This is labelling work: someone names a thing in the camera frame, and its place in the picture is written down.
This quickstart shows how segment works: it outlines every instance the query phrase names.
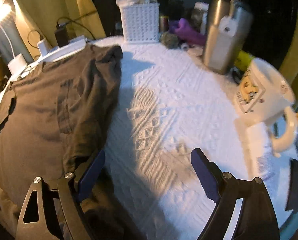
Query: bed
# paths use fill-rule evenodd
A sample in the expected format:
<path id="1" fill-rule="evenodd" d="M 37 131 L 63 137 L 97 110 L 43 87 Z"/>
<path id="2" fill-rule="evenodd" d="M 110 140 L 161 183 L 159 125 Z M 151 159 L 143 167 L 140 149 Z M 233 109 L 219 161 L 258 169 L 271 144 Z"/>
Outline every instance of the bed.
<path id="1" fill-rule="evenodd" d="M 251 179 L 232 104 L 236 85 L 185 51 L 130 45 L 122 37 L 94 43 L 123 50 L 119 102 L 104 148 L 115 196 L 147 239 L 197 239 L 215 204 L 193 171 L 191 150 L 199 147 L 222 171 Z M 290 157 L 297 158 L 295 147 L 277 159 L 276 176 L 266 182 L 279 227 L 291 214 L 284 211 Z M 225 239 L 240 208 L 238 200 Z"/>

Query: white plastic basket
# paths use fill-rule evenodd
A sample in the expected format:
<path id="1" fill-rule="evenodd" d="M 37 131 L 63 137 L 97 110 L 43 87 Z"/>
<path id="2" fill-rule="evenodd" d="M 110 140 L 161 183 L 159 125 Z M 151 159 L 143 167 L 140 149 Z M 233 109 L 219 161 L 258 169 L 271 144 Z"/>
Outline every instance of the white plastic basket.
<path id="1" fill-rule="evenodd" d="M 129 43 L 159 41 L 159 3 L 120 8 L 123 37 Z"/>

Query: purple object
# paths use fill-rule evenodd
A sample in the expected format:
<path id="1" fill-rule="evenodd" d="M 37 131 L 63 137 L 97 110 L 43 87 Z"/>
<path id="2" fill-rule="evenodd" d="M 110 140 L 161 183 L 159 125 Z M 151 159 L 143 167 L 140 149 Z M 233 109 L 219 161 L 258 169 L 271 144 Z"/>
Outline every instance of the purple object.
<path id="1" fill-rule="evenodd" d="M 174 28 L 174 23 L 169 23 L 169 31 L 174 33 L 182 40 L 187 41 L 189 44 L 196 44 L 200 46 L 204 46 L 206 43 L 205 35 L 202 35 L 195 31 L 189 24 L 189 22 L 185 18 L 181 18 L 178 23 L 178 28 Z"/>

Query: mug handle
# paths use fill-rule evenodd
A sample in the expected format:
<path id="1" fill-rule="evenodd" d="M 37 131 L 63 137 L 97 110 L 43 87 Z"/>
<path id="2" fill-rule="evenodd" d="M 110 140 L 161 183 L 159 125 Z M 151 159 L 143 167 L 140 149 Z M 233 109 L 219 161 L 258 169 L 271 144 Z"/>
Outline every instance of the mug handle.
<path id="1" fill-rule="evenodd" d="M 270 134 L 272 141 L 272 148 L 276 153 L 280 153 L 288 149 L 291 144 L 295 141 L 298 135 L 298 118 L 297 114 L 293 111 L 290 106 L 284 109 L 284 115 L 286 119 L 286 127 L 284 134 L 276 138 L 274 134 Z"/>

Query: black cable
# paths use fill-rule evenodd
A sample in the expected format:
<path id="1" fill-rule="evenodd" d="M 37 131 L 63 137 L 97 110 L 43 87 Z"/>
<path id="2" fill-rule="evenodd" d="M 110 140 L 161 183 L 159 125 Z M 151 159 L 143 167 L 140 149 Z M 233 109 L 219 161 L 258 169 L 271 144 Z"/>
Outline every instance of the black cable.
<path id="1" fill-rule="evenodd" d="M 44 38 L 43 38 L 42 34 L 41 34 L 38 30 L 36 30 L 36 29 L 32 29 L 32 30 L 30 30 L 30 32 L 28 33 L 28 35 L 27 35 L 27 41 L 28 41 L 28 44 L 29 44 L 31 47 L 33 47 L 33 48 L 35 48 L 35 49 L 38 49 L 38 47 L 32 45 L 32 44 L 30 43 L 30 41 L 29 41 L 29 35 L 30 35 L 31 33 L 33 33 L 33 32 L 37 32 L 37 33 L 39 34 L 39 39 L 40 39 L 40 40 L 43 40 Z"/>
<path id="2" fill-rule="evenodd" d="M 20 73 L 20 75 L 18 76 L 17 80 L 21 80 L 21 79 L 22 79 L 22 74 L 23 74 L 23 73 L 25 73 L 25 72 L 27 72 L 27 71 L 31 72 L 32 70 L 33 70 L 33 68 L 31 67 L 31 65 L 30 65 L 30 64 L 27 65 L 27 66 L 24 68 L 24 70 Z"/>
<path id="3" fill-rule="evenodd" d="M 78 20 L 80 20 L 80 19 L 82 19 L 82 18 L 85 18 L 85 17 L 87 17 L 87 16 L 90 16 L 90 15 L 93 15 L 93 14 L 95 14 L 95 13 L 97 13 L 98 11 L 92 11 L 92 12 L 89 12 L 89 13 L 86 13 L 86 14 L 84 14 L 84 15 L 81 15 L 80 17 L 78 17 L 78 18 L 76 18 L 76 19 L 70 19 L 69 17 L 66 17 L 66 16 L 63 16 L 63 17 L 60 17 L 58 20 L 57 20 L 57 25 L 59 24 L 59 20 L 61 20 L 61 19 L 70 19 L 70 21 L 72 21 L 72 22 L 74 22 L 74 21 L 78 21 Z"/>
<path id="4" fill-rule="evenodd" d="M 0 81 L 0 92 L 4 90 L 8 82 L 8 77 L 4 76 L 4 78 Z"/>
<path id="5" fill-rule="evenodd" d="M 92 32 L 91 32 L 86 26 L 83 26 L 81 23 L 78 23 L 78 22 L 76 22 L 76 21 L 70 19 L 69 17 L 65 17 L 65 16 L 64 16 L 64 17 L 61 17 L 61 18 L 59 18 L 59 19 L 67 19 L 67 20 L 69 20 L 69 22 L 66 22 L 65 25 L 67 25 L 67 24 L 69 24 L 69 23 L 75 23 L 75 24 L 77 24 L 77 25 L 83 27 L 84 29 L 86 29 L 86 30 L 90 33 L 90 35 L 92 36 L 92 38 L 93 38 L 94 40 L 96 39 L 95 36 L 92 34 Z"/>

